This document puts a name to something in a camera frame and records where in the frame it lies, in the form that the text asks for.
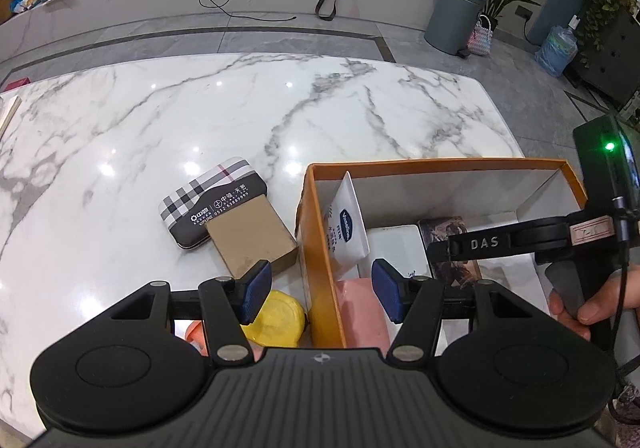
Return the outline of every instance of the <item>brown cardboard box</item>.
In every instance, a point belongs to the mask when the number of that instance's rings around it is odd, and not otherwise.
[[[265,195],[222,213],[206,226],[234,278],[240,278],[258,260],[271,262],[273,274],[296,262],[296,241]]]
[[[566,215],[586,196],[562,160],[461,158],[311,164],[296,216],[300,268],[316,348],[346,348],[322,213],[349,171],[367,229],[461,215],[513,214],[524,222]],[[541,277],[540,266],[526,257]],[[543,287],[550,290],[550,284]]]

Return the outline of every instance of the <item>gray floor tile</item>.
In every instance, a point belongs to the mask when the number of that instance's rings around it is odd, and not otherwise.
[[[222,33],[185,34],[182,36],[159,36],[103,47],[99,50],[84,50],[68,56],[54,58],[38,65],[28,66],[14,72],[5,82],[29,78],[31,82],[53,78],[62,74],[86,70],[113,63],[132,62],[165,56],[189,54],[214,54],[218,52]]]
[[[610,104],[594,88],[590,88],[589,86],[586,85],[586,86],[581,86],[580,90],[584,91],[584,95],[581,95],[580,97],[583,97],[589,101],[593,101],[593,104],[597,104],[600,107],[610,108]]]
[[[11,72],[11,67],[4,65],[4,63],[0,63],[0,86],[4,84],[4,78],[8,78],[9,73]]]
[[[82,34],[76,34],[63,40],[58,40],[37,49],[28,50],[19,54],[15,58],[11,58],[2,63],[2,66],[7,66],[9,69],[16,66],[25,65],[27,63],[34,62],[43,58],[48,58],[59,52],[66,52],[68,50],[77,49],[78,47],[93,45],[99,41],[100,36],[104,33],[105,29],[99,29],[96,31],[89,31]]]
[[[265,18],[267,20],[281,20],[295,16],[295,20],[281,21],[259,21],[249,18],[234,18],[229,20],[229,27],[298,27],[304,29],[327,29],[331,31],[341,31],[356,34],[367,34],[369,36],[380,36],[380,31],[374,22],[366,20],[356,20],[355,18],[336,17],[328,22],[321,20],[311,14],[287,14],[287,13],[254,13],[235,12],[235,15],[248,15],[255,18]]]
[[[200,28],[224,28],[229,22],[229,16],[223,13],[190,14],[186,16],[172,16],[152,18],[141,22],[125,23],[104,30],[99,41],[109,41],[138,34],[162,33],[165,31],[188,30]]]
[[[424,31],[400,27],[398,25],[390,25],[387,23],[376,23],[376,25],[380,30],[380,34],[385,39],[389,38],[391,40],[399,40],[401,42],[409,43],[425,43]]]
[[[558,144],[554,144],[554,148],[558,152],[558,158],[565,159],[578,179],[582,180],[582,168],[580,168],[580,160],[578,159],[578,152],[575,148],[560,146]]]
[[[558,159],[558,151],[550,142],[536,141],[535,139],[527,139],[526,137],[516,137],[516,141],[518,145],[520,145],[524,157]]]
[[[342,58],[382,59],[376,44],[371,40],[280,32],[225,33],[219,52],[291,52]]]
[[[571,132],[584,119],[564,93],[566,80],[549,76],[528,52],[494,40],[491,55],[463,60],[426,42],[385,40],[398,63],[477,79],[514,136],[574,145]]]
[[[595,104],[594,100],[589,98],[587,98],[587,100],[590,101],[591,104]],[[582,112],[583,116],[585,116],[587,121],[591,121],[592,119],[596,119],[596,117],[600,117],[601,115],[608,113],[604,109],[599,110],[598,108],[593,108],[590,104],[582,102],[579,99],[574,98],[574,103],[575,103],[575,106],[578,107],[578,110]]]

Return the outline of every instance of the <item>cardboard box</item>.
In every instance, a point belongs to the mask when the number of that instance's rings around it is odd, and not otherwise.
[[[207,231],[234,278],[259,260],[278,274],[296,262],[298,246],[265,195],[250,199],[206,223]]]
[[[296,236],[316,348],[346,346],[322,227],[322,212],[346,171],[353,179],[367,229],[461,216],[473,231],[565,215],[586,201],[580,182],[562,160],[462,158],[311,164],[298,206]],[[551,285],[544,276],[546,266],[536,266],[532,255],[479,263],[483,277],[510,285],[514,293],[547,310]],[[453,323],[450,332],[460,332],[459,325]],[[447,331],[447,340],[453,339]]]

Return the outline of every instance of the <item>tile floor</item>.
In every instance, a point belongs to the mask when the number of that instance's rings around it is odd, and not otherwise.
[[[385,58],[381,53],[383,38],[397,63],[477,79],[526,156],[567,159],[578,174],[572,130],[606,111],[597,108],[598,101],[587,91],[576,91],[564,78],[547,75],[532,54],[497,40],[490,56],[462,60],[431,47],[421,31],[402,27],[352,18],[327,22],[296,15],[295,20],[277,21],[291,15],[242,15],[271,21],[205,14],[132,22],[78,34],[0,63],[0,80],[6,77],[6,83],[26,76],[37,81],[123,61],[214,52],[295,52],[389,60],[389,55]]]

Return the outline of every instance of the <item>vaseline packet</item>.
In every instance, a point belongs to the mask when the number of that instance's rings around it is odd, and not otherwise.
[[[369,254],[369,242],[351,175],[344,174],[338,192],[324,214],[326,246],[336,281]]]

